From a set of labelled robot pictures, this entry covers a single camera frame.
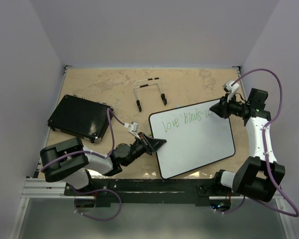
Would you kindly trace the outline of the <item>black flat case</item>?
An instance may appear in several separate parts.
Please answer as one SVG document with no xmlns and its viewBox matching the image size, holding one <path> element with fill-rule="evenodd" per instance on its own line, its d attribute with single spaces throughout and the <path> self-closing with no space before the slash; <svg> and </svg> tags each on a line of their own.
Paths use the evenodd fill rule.
<svg viewBox="0 0 299 239">
<path fill-rule="evenodd" d="M 53 131 L 99 143 L 109 126 L 107 109 L 114 108 L 104 103 L 64 95 L 47 125 Z"/>
</svg>

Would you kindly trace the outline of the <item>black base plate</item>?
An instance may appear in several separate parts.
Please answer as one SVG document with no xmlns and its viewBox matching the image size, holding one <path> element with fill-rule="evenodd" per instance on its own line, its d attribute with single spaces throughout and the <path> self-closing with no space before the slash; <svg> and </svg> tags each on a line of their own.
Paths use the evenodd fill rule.
<svg viewBox="0 0 299 239">
<path fill-rule="evenodd" d="M 64 195 L 87 197 L 79 205 L 109 207 L 118 203 L 118 198 L 111 192 L 93 192 L 94 190 L 112 190 L 125 204 L 194 204 L 209 206 L 226 196 L 237 196 L 227 187 L 216 183 L 214 179 L 92 179 L 86 189 L 79 193 L 66 184 Z"/>
</svg>

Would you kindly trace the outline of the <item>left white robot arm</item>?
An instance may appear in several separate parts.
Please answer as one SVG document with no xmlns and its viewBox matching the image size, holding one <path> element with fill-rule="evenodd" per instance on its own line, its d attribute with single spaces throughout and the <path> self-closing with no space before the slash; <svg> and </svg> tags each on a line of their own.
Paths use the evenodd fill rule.
<svg viewBox="0 0 299 239">
<path fill-rule="evenodd" d="M 153 155 L 167 143 L 165 139 L 152 138 L 139 132 L 132 144 L 121 143 L 110 155 L 103 155 L 85 147 L 75 137 L 46 147 L 40 151 L 40 158 L 46 182 L 63 181 L 73 186 L 81 195 L 93 191 L 88 170 L 103 176 L 114 176 L 122 172 L 143 154 Z"/>
</svg>

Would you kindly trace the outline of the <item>aluminium frame rail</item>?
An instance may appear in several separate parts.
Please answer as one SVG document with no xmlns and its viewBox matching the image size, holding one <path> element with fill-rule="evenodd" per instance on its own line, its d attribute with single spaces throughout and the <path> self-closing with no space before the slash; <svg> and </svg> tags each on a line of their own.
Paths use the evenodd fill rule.
<svg viewBox="0 0 299 239">
<path fill-rule="evenodd" d="M 22 223 L 27 211 L 29 200 L 41 198 L 63 198 L 65 190 L 64 182 L 47 183 L 40 178 L 26 178 L 17 212 L 9 234 L 9 239 L 19 238 Z"/>
</svg>

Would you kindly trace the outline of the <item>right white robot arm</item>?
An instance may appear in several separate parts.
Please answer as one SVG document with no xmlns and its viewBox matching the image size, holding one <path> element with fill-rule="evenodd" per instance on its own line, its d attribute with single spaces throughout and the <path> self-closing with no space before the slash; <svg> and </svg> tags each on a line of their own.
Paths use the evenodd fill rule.
<svg viewBox="0 0 299 239">
<path fill-rule="evenodd" d="M 249 157 L 236 173 L 220 170 L 216 173 L 212 190 L 222 196 L 231 189 L 233 192 L 254 200 L 269 202 L 276 192 L 275 184 L 281 183 L 285 167 L 277 163 L 270 146 L 270 128 L 265 124 L 271 114 L 265 110 L 266 91 L 252 89 L 244 102 L 236 99 L 236 90 L 225 88 L 225 96 L 210 110 L 221 118 L 231 115 L 244 121 L 249 139 Z"/>
</svg>

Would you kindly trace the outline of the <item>white rectangular whiteboard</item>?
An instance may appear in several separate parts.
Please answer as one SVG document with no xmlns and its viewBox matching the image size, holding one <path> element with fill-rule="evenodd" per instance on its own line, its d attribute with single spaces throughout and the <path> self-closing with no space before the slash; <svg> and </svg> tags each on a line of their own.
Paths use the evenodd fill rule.
<svg viewBox="0 0 299 239">
<path fill-rule="evenodd" d="M 150 114 L 152 136 L 166 140 L 156 153 L 161 178 L 169 179 L 235 154 L 230 120 L 210 111 L 218 102 L 215 99 Z"/>
</svg>

